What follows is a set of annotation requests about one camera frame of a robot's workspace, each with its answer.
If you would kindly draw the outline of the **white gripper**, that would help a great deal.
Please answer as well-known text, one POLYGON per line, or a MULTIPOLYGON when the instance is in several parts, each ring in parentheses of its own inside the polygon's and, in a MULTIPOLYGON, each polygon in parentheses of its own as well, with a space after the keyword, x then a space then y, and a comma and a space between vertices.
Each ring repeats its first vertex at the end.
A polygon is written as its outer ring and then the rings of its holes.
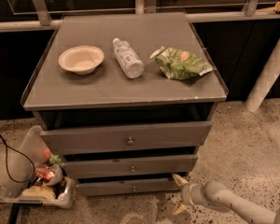
POLYGON ((175 216, 181 214, 187 209, 185 204, 186 205, 207 204, 207 199, 204 196, 202 185, 188 184, 188 180, 178 174, 172 174, 172 177, 176 182, 176 184, 179 187, 182 187, 181 189, 182 203, 180 203, 176 208, 176 210, 174 210, 173 214, 175 216))

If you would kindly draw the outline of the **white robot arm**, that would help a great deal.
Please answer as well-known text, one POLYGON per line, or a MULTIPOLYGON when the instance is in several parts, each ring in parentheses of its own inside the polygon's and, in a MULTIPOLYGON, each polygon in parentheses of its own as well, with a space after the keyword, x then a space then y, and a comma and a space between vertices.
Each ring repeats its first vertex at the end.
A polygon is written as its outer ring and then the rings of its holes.
POLYGON ((232 210, 248 224, 280 224, 280 207, 275 213, 234 194, 216 181, 202 186, 191 184, 178 174, 172 174, 172 177, 180 188, 181 201, 175 210, 176 215, 188 206, 198 204, 222 213, 232 210))

